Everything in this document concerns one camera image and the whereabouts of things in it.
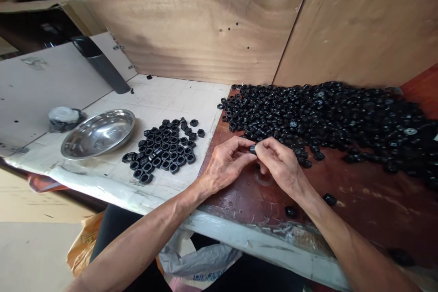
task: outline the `person's right hand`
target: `person's right hand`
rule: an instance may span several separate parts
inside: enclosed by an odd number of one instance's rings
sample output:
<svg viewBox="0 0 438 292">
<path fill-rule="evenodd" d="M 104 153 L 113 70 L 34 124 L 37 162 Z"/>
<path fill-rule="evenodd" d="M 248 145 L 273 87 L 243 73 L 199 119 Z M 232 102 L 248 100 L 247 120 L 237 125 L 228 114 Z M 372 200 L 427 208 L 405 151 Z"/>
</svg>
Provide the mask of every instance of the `person's right hand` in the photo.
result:
<svg viewBox="0 0 438 292">
<path fill-rule="evenodd" d="M 255 152 L 262 174 L 270 171 L 277 184 L 291 198 L 296 200 L 304 195 L 309 182 L 290 148 L 270 137 L 257 143 Z"/>
</svg>

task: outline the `pile of black rubber parts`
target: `pile of black rubber parts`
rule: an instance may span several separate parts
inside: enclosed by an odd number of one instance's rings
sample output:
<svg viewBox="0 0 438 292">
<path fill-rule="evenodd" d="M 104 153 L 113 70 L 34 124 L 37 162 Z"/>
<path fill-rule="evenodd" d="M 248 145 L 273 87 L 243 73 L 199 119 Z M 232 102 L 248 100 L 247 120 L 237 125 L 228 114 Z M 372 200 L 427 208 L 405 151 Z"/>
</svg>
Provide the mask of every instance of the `pile of black rubber parts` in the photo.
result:
<svg viewBox="0 0 438 292">
<path fill-rule="evenodd" d="M 312 166 L 307 146 L 316 161 L 325 158 L 321 147 L 339 149 L 348 164 L 378 163 L 389 174 L 401 170 L 438 191 L 438 121 L 428 120 L 396 89 L 358 89 L 335 81 L 232 89 L 240 92 L 217 107 L 231 132 L 244 132 L 242 138 L 259 142 L 273 136 L 294 151 L 303 168 Z"/>
<path fill-rule="evenodd" d="M 189 123 L 196 127 L 198 120 L 193 119 Z M 180 124 L 187 137 L 179 138 Z M 140 183 L 149 184 L 154 177 L 152 172 L 155 169 L 175 174 L 186 163 L 194 163 L 195 140 L 198 136 L 204 138 L 205 132 L 202 129 L 194 132 L 182 117 L 180 120 L 163 120 L 161 126 L 145 130 L 143 135 L 146 140 L 138 142 L 138 153 L 123 155 L 122 162 L 129 163 L 130 169 L 134 171 L 134 178 Z"/>
</svg>

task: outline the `black pants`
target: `black pants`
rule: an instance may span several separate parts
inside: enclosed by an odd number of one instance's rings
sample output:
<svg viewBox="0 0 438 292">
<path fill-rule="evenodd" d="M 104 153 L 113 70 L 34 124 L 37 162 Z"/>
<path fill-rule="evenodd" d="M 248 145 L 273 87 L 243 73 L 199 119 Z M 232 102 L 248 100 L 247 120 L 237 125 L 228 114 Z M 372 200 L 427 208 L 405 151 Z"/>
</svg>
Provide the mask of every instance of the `black pants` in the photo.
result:
<svg viewBox="0 0 438 292">
<path fill-rule="evenodd" d="M 94 246 L 90 261 L 93 261 L 102 250 L 128 227 L 142 216 L 109 205 L 102 219 L 102 225 Z M 193 234 L 191 240 L 196 248 L 218 243 L 200 234 Z M 204 291 L 300 291 L 307 280 L 289 270 L 269 264 L 260 259 L 243 254 L 221 277 Z M 154 260 L 149 267 L 127 287 L 125 291 L 157 291 L 172 292 L 158 270 Z"/>
</svg>

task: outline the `brown wooden table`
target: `brown wooden table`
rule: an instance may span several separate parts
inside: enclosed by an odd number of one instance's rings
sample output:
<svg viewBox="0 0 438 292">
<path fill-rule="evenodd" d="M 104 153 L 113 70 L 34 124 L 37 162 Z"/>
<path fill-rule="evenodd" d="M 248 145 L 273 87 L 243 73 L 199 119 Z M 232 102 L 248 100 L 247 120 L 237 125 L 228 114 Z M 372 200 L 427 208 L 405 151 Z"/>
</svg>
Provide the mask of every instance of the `brown wooden table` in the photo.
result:
<svg viewBox="0 0 438 292">
<path fill-rule="evenodd" d="M 200 174 L 216 145 L 242 134 L 242 131 L 231 133 L 228 123 L 220 120 Z M 435 245 L 438 194 L 426 189 L 419 179 L 402 172 L 390 175 L 381 165 L 369 162 L 347 164 L 341 160 L 345 153 L 339 150 L 322 148 L 321 152 L 325 160 L 318 162 L 308 150 L 313 166 L 303 170 L 318 193 L 330 193 L 338 199 L 333 210 L 382 252 L 386 248 L 401 248 L 418 265 L 431 268 L 438 260 Z M 270 174 L 263 176 L 256 165 L 249 165 L 233 184 L 209 198 L 201 209 L 240 224 L 257 225 L 280 238 L 287 239 L 292 234 L 295 245 L 330 255 L 331 251 L 304 211 L 299 209 L 297 219 L 288 219 L 284 210 L 287 205 L 298 208 Z M 294 228 L 287 230 L 291 224 Z"/>
</svg>

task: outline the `hand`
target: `hand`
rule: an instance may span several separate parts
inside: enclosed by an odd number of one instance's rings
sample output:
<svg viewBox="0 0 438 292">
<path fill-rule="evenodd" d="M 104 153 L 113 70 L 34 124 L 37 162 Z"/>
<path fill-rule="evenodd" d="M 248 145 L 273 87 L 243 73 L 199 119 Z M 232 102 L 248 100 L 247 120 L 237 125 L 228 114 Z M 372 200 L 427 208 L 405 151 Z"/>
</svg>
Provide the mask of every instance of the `hand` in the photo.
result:
<svg viewBox="0 0 438 292">
<path fill-rule="evenodd" d="M 257 143 L 255 152 L 262 174 L 271 172 L 281 189 L 294 200 L 304 195 L 309 182 L 290 148 L 270 137 Z"/>
<path fill-rule="evenodd" d="M 243 168 L 257 159 L 249 153 L 249 147 L 255 142 L 237 136 L 214 148 L 209 166 L 205 170 L 200 184 L 211 195 L 230 185 Z"/>
</svg>

